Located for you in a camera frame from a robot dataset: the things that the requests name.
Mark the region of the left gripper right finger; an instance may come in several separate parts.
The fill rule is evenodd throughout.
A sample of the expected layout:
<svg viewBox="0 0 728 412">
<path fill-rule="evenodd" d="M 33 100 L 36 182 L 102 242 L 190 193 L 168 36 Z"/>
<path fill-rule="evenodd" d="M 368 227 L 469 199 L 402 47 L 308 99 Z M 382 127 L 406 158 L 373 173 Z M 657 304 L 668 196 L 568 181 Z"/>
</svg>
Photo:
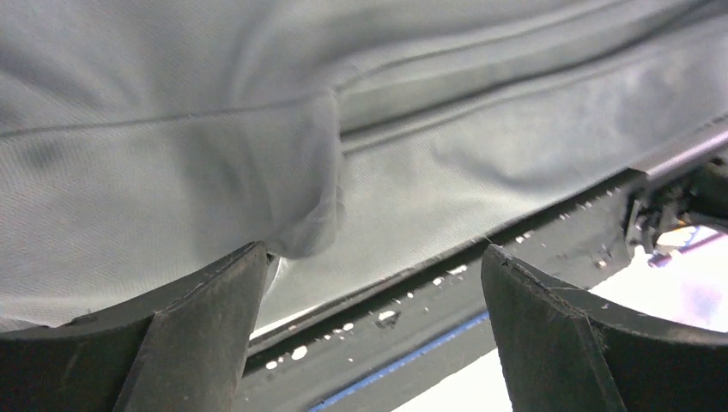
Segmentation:
<svg viewBox="0 0 728 412">
<path fill-rule="evenodd" d="M 498 245 L 481 278 L 514 410 L 726 410 L 726 334 L 618 305 Z"/>
</svg>

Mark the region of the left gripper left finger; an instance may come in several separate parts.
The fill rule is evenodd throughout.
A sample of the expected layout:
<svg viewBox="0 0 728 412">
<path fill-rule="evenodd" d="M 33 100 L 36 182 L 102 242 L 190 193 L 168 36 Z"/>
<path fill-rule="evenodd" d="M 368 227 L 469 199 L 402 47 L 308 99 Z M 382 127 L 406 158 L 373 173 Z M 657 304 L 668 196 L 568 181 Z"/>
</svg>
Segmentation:
<svg viewBox="0 0 728 412">
<path fill-rule="evenodd" d="M 2 410 L 232 410 L 267 268 L 251 243 L 57 328 L 3 333 Z"/>
</svg>

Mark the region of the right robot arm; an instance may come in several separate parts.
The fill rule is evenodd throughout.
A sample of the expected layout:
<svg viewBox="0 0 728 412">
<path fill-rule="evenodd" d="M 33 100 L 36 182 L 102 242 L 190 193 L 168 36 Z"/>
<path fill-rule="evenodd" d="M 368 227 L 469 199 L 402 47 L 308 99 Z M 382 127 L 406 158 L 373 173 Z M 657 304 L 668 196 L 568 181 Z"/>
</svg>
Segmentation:
<svg viewBox="0 0 728 412">
<path fill-rule="evenodd" d="M 666 177 L 639 186 L 625 218 L 630 256 L 640 246 L 651 254 L 661 235 L 684 227 L 727 232 L 727 160 L 713 157 L 670 170 Z"/>
</svg>

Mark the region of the dark grey t-shirt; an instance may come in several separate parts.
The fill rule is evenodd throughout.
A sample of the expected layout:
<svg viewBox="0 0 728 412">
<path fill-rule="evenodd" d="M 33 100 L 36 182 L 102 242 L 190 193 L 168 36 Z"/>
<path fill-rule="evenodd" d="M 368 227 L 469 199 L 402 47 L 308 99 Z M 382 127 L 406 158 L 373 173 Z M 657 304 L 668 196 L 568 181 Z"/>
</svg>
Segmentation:
<svg viewBox="0 0 728 412">
<path fill-rule="evenodd" d="M 726 111 L 724 1 L 4 1 L 1 328 L 262 241 L 265 330 Z"/>
</svg>

